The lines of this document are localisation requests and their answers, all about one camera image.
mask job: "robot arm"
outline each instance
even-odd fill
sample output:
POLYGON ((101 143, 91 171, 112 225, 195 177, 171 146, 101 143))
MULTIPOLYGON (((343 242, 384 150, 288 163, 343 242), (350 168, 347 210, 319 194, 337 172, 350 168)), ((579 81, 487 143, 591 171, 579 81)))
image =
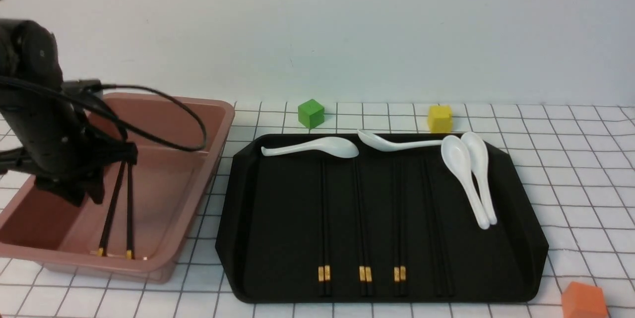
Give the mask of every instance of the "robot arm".
MULTIPOLYGON (((90 89, 98 80, 62 80, 57 43, 45 28, 30 20, 0 19, 0 76, 90 101, 114 113, 90 89)), ((0 153, 0 173, 19 171, 36 176, 36 187, 81 205, 86 194, 104 198, 104 167, 115 162, 136 164, 136 146, 109 137, 92 126, 83 108, 59 99, 0 83, 0 113, 23 148, 0 153)))

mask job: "green cube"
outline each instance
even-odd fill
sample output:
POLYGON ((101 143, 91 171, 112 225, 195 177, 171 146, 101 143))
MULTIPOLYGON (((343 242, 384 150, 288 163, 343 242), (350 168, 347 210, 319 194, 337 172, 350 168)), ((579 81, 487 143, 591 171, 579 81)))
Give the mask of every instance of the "green cube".
POLYGON ((306 128, 316 128, 324 122, 324 106, 310 99, 298 106, 298 121, 306 128))

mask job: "white wall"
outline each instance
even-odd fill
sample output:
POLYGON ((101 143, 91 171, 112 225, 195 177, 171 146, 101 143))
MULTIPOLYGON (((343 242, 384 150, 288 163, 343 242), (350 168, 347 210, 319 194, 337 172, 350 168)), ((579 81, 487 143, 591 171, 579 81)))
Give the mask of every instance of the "white wall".
POLYGON ((66 76, 173 94, 635 104, 635 0, 4 0, 66 76))

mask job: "black cable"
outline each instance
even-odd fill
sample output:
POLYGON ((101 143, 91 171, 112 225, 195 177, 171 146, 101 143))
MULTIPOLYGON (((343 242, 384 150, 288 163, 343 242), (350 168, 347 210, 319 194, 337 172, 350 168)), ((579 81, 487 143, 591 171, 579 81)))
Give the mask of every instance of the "black cable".
POLYGON ((6 85, 10 87, 17 87, 18 89, 29 90, 41 96, 46 96, 52 99, 70 103, 71 105, 78 106, 80 108, 83 108, 84 110, 88 110, 92 113, 95 113, 96 115, 113 122, 116 126, 121 126, 133 133, 141 135, 141 137, 145 137, 146 139, 162 144, 163 146, 174 148, 175 150, 188 151, 188 152, 200 151, 204 149, 207 144, 207 130, 205 129, 205 125, 202 123, 202 120, 200 119, 200 117, 198 117, 198 115, 195 112, 190 110, 186 105, 184 105, 181 101, 175 99, 174 97, 168 94, 164 94, 163 92, 159 90, 150 89, 149 87, 143 87, 143 86, 137 86, 137 85, 100 85, 100 86, 91 88, 91 90, 98 91, 102 89, 137 89, 137 90, 149 91, 149 92, 152 92, 153 94, 161 96, 167 99, 168 101, 174 103, 178 107, 182 108, 190 116, 193 117, 193 119, 200 126, 200 130, 202 132, 202 144, 196 147, 187 147, 187 146, 181 146, 180 144, 172 143, 170 141, 166 141, 165 139, 156 137, 155 135, 152 135, 151 133, 145 132, 144 130, 136 126, 121 120, 116 115, 113 115, 112 113, 108 113, 102 110, 101 108, 95 107, 93 105, 89 105, 88 103, 85 103, 84 101, 70 97, 64 94, 63 92, 57 92, 55 90, 49 89, 48 87, 44 87, 44 86, 30 83, 24 80, 20 80, 18 78, 0 76, 0 85, 6 85))

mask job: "table surface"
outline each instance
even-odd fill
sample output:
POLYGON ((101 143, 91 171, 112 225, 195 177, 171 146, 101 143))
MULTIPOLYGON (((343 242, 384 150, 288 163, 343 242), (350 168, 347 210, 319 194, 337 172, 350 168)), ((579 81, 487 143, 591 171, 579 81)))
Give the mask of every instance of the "table surface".
MULTIPOLYGON (((214 250, 233 155, 259 135, 308 133, 299 103, 234 103, 218 174, 201 200, 172 279, 164 285, 54 273, 0 258, 3 317, 80 318, 560 318, 572 281, 603 288, 612 318, 635 316, 635 108, 450 104, 454 130, 511 154, 550 244, 528 304, 296 304, 238 301, 214 250)), ((328 103, 311 133, 427 132, 435 104, 328 103)), ((0 121, 0 150, 20 146, 0 121)), ((0 210, 27 176, 0 178, 0 210)))

